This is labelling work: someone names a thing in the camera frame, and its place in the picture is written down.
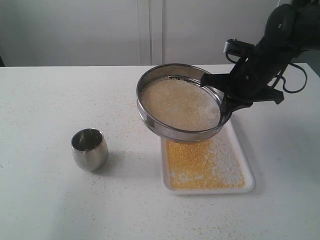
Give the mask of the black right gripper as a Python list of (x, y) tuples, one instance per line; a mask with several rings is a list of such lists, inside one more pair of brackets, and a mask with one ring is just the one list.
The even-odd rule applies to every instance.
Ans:
[(255, 102), (273, 101), (280, 104), (284, 100), (283, 92), (268, 84), (284, 65), (284, 54), (279, 51), (251, 51), (240, 57), (230, 73), (204, 73), (200, 86), (224, 93), (219, 107), (219, 125), (224, 125), (234, 111), (249, 108)]

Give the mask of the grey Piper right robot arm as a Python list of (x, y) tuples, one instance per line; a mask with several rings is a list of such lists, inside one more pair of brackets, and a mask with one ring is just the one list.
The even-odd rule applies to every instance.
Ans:
[(212, 87), (223, 93), (219, 125), (224, 125), (232, 113), (249, 108), (255, 102), (284, 100), (284, 93), (293, 94), (285, 86), (277, 90), (279, 81), (292, 60), (310, 50), (320, 48), (320, 3), (317, 0), (293, 0), (278, 6), (270, 14), (262, 39), (256, 45), (228, 39), (226, 58), (238, 57), (229, 73), (205, 73), (202, 87)]

